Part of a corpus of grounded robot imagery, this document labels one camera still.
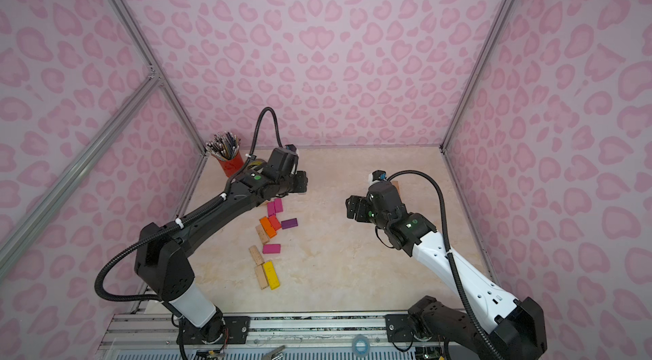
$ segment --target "beige table surface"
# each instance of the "beige table surface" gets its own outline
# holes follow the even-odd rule
[[[271,151],[257,151],[266,159]],[[431,175],[444,192],[451,244],[486,274],[480,253],[462,213],[451,178],[436,147],[300,149],[299,169],[308,174],[308,192],[283,198],[279,220],[298,219],[298,227],[279,230],[281,244],[271,260],[281,282],[260,290],[249,246],[262,244],[255,225],[267,215],[265,205],[242,214],[219,230],[190,258],[196,282],[224,313],[405,310],[424,295],[460,308],[459,298],[425,266],[403,251],[387,249],[374,226],[346,218],[344,201],[364,196],[370,172],[388,174],[418,169]],[[226,177],[210,158],[192,195],[188,211],[222,192]],[[437,194],[425,179],[397,178],[408,211],[422,213],[441,229]],[[385,234],[381,238],[387,242]],[[162,313],[150,301],[147,313]]]

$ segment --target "red pencil cup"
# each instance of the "red pencil cup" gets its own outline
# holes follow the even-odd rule
[[[224,161],[217,159],[217,161],[222,166],[226,177],[231,177],[231,175],[237,172],[240,168],[242,168],[242,165],[245,164],[245,161],[242,160],[242,156],[240,156],[240,152],[238,152],[238,154],[235,155],[235,158],[232,160]]]

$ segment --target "mounting plate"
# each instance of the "mounting plate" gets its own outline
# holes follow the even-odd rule
[[[387,341],[394,343],[410,343],[417,341],[412,336],[412,325],[408,322],[408,315],[385,315],[385,331]],[[432,337],[428,342],[436,342],[436,337]]]
[[[249,316],[224,316],[224,323],[229,329],[229,341],[228,344],[244,344],[247,341],[247,335],[249,334],[249,323],[251,318]],[[201,335],[199,330],[190,325],[186,326],[186,332],[183,335],[183,344],[206,344],[201,340]],[[223,344],[224,336],[221,336],[217,341],[211,342],[210,344]]]

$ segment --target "wire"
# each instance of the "wire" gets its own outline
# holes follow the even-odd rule
[[[396,333],[401,332],[401,331],[408,331],[408,332],[410,332],[410,336],[411,336],[410,345],[409,345],[408,347],[404,348],[404,349],[402,349],[402,348],[396,346],[396,343],[394,343],[393,341],[392,341],[392,345],[393,345],[394,348],[397,349],[399,352],[406,353],[408,350],[410,350],[410,349],[412,348],[412,345],[414,344],[414,335],[412,334],[412,331],[410,331],[409,329],[403,327],[403,328],[401,328],[401,329],[397,329],[397,330],[395,330],[394,333],[392,334],[392,338],[395,336]]]
[[[272,113],[272,118],[274,120],[274,130],[276,131],[276,141],[278,142],[279,147],[283,147],[283,144],[281,143],[281,136],[278,132],[278,120],[276,119],[276,113],[271,107],[265,107],[263,108],[262,111],[260,111],[260,114],[258,115],[258,120],[256,122],[256,129],[254,130],[254,137],[251,143],[251,150],[249,151],[249,157],[247,158],[247,162],[242,165],[242,167],[235,172],[229,179],[226,181],[226,186],[224,187],[224,193],[227,195],[229,194],[231,190],[231,182],[233,181],[233,178],[235,178],[236,175],[240,174],[243,170],[245,170],[245,167],[249,165],[251,162],[251,159],[254,155],[254,151],[256,150],[256,142],[258,140],[258,132],[260,130],[260,124],[263,121],[263,117],[265,116],[266,112],[271,112]],[[197,220],[200,217],[203,217],[206,213],[212,211],[213,209],[217,208],[220,204],[224,202],[224,198],[221,197],[216,197],[214,200],[209,201],[208,203],[202,205],[200,208],[190,212],[189,214],[185,215],[181,221],[184,224],[184,226],[189,226],[192,224],[195,220]],[[142,240],[139,240],[135,244],[132,244],[130,247],[126,248],[122,252],[120,252],[118,255],[115,257],[111,258],[111,260],[100,270],[100,272],[97,274],[97,277],[95,278],[95,293],[97,293],[97,296],[100,298],[106,300],[106,301],[112,301],[112,302],[133,302],[133,301],[161,301],[162,299],[158,295],[153,295],[153,294],[142,294],[142,295],[114,295],[107,290],[104,289],[104,279],[106,278],[106,275],[109,274],[109,271],[115,267],[120,261],[122,261],[123,258],[134,252],[135,250],[138,250],[140,247],[143,245],[149,244],[152,241],[156,241],[159,238],[171,234],[174,232],[177,232],[181,229],[181,226],[178,224],[171,224],[169,227],[167,227],[164,230],[161,230],[155,234],[150,235],[149,237],[146,237]]]
[[[444,238],[444,248],[446,249],[446,258],[448,258],[449,264],[451,266],[452,278],[455,281],[455,287],[457,288],[457,293],[460,296],[461,303],[464,306],[464,310],[466,311],[467,316],[469,317],[475,330],[480,336],[480,339],[485,344],[487,350],[496,358],[496,360],[504,360],[503,356],[501,356],[498,350],[496,350],[493,344],[489,341],[489,338],[487,337],[485,330],[482,328],[482,326],[480,326],[480,322],[478,322],[478,318],[475,316],[475,313],[473,313],[473,308],[469,303],[469,299],[466,297],[464,286],[461,284],[460,273],[457,271],[457,265],[455,265],[455,258],[453,257],[451,251],[451,243],[448,237],[448,225],[446,222],[446,207],[444,205],[444,195],[441,192],[441,188],[433,178],[418,170],[411,170],[411,169],[401,170],[400,172],[396,172],[392,176],[388,177],[386,180],[392,181],[392,179],[394,179],[395,177],[406,175],[406,174],[418,175],[425,178],[427,181],[430,182],[430,184],[437,191],[437,197],[439,197],[439,212],[441,213],[441,234]]]
[[[378,227],[376,227],[376,237],[378,238],[378,241],[380,241],[382,245],[384,245],[384,246],[387,247],[388,249],[392,249],[392,250],[394,249],[394,247],[385,244],[385,242],[384,242],[383,240],[380,239],[380,235],[378,235]]]
[[[222,344],[222,348],[220,348],[220,353],[224,351],[228,343],[229,343],[229,328],[224,326],[224,343]]]
[[[446,360],[451,360],[451,352],[449,351],[448,345],[451,341],[444,338],[444,358]]]
[[[104,279],[106,278],[106,275],[109,274],[109,271],[113,267],[115,267],[120,261],[122,261],[123,258],[128,256],[135,250],[138,250],[143,245],[149,244],[152,241],[156,241],[159,238],[166,236],[167,234],[171,234],[179,231],[179,228],[180,227],[178,224],[172,223],[170,224],[169,227],[160,230],[159,232],[154,233],[149,237],[143,238],[142,240],[136,242],[135,244],[132,244],[130,247],[124,249],[117,256],[111,258],[111,260],[108,263],[106,263],[106,265],[100,270],[100,272],[97,274],[97,277],[95,278],[94,287],[97,296],[104,299],[105,301],[111,301],[111,302],[133,302],[133,301],[148,301],[148,300],[161,301],[162,299],[158,295],[153,295],[151,293],[142,294],[142,295],[114,295],[104,289]]]
[[[186,318],[179,319],[179,335],[177,336],[177,340],[179,341],[179,353],[181,354],[182,360],[188,360],[188,356],[186,356],[186,348],[183,347],[183,332],[185,332],[185,323]]]
[[[262,111],[260,111],[260,114],[258,115],[258,120],[256,121],[256,128],[254,129],[254,136],[252,138],[251,142],[251,148],[249,150],[249,156],[247,157],[247,161],[244,162],[242,167],[238,169],[237,172],[235,172],[231,177],[226,179],[226,185],[224,186],[224,194],[226,194],[226,197],[228,197],[229,193],[231,192],[231,184],[234,180],[234,178],[240,173],[242,173],[248,166],[249,163],[251,163],[252,158],[254,158],[254,152],[256,151],[256,142],[258,141],[258,132],[260,131],[260,124],[263,121],[263,117],[267,112],[272,113],[272,119],[274,120],[274,131],[276,133],[276,142],[279,147],[283,147],[283,144],[281,143],[281,136],[278,131],[278,120],[276,119],[276,112],[271,107],[265,107],[263,108]],[[202,205],[198,209],[191,211],[187,215],[185,215],[181,220],[185,225],[190,225],[192,224],[195,220],[197,220],[200,217],[203,217],[206,215],[206,213],[216,209],[222,202],[224,201],[223,198],[221,197],[216,197],[215,199],[207,202],[206,204]]]

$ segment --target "purple block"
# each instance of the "purple block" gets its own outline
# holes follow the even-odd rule
[[[265,244],[263,246],[263,254],[280,254],[281,244]]]
[[[298,226],[296,218],[290,218],[289,220],[281,221],[281,228],[292,228]]]
[[[280,213],[283,211],[283,201],[282,199],[274,199],[274,210],[276,210],[277,213]]]

